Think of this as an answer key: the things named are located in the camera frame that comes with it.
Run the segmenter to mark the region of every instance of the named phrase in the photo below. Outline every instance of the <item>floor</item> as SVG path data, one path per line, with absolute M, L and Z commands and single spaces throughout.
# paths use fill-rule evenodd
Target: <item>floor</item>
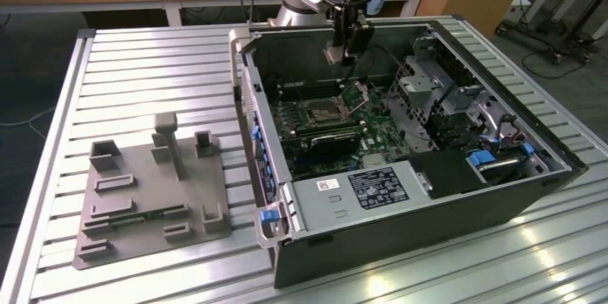
M 547 2 L 551 8 L 558 0 Z M 571 25 L 591 0 L 581 0 L 565 19 Z M 261 9 L 261 18 L 274 15 L 277 8 Z M 586 29 L 594 32 L 608 13 L 605 2 Z M 183 13 L 186 24 L 233 23 L 243 18 L 238 8 L 198 9 Z M 0 27 L 0 122 L 30 119 L 54 106 L 78 30 L 89 24 L 82 14 L 15 15 Z M 522 58 L 545 46 L 519 33 L 491 39 L 510 58 L 521 64 Z M 563 103 L 599 137 L 608 141 L 608 42 L 585 68 L 559 80 L 534 77 L 550 94 Z M 534 56 L 527 64 L 537 73 L 555 76 L 581 66 L 566 61 L 554 65 L 543 56 Z M 53 112 L 33 122 L 47 133 Z M 0 280 L 13 249 L 22 212 L 39 163 L 45 140 L 29 127 L 0 127 Z

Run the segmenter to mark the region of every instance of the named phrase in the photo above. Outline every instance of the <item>white container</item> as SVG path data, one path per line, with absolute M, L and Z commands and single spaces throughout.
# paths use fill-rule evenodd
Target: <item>white container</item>
M 505 14 L 505 19 L 509 19 L 514 23 L 519 22 L 522 20 L 522 17 L 525 17 L 525 13 L 529 11 L 530 7 L 531 2 L 529 0 L 514 0 L 514 2 L 511 2 L 507 13 Z

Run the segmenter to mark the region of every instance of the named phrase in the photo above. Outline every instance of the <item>aluminum extrusion table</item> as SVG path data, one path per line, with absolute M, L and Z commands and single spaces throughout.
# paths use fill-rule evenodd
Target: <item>aluminum extrusion table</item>
M 435 18 L 590 165 L 566 190 L 503 226 L 277 290 L 270 254 L 257 244 L 230 84 L 235 26 L 98 31 L 77 42 L 0 303 L 606 301 L 607 145 L 466 22 Z M 77 271 L 90 144 L 151 142 L 154 114 L 170 110 L 178 136 L 211 130 L 221 137 L 234 234 Z

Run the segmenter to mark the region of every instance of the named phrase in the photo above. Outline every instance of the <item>power supply label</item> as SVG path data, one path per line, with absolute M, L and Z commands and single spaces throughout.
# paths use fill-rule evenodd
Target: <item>power supply label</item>
M 363 209 L 374 209 L 410 199 L 393 167 L 349 176 Z

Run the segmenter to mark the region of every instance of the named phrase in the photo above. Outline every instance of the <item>circuit board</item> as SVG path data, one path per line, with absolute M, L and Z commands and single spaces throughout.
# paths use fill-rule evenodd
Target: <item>circuit board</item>
M 271 107 L 295 180 L 386 164 L 411 152 L 386 93 L 373 85 L 354 82 L 335 97 L 279 101 Z

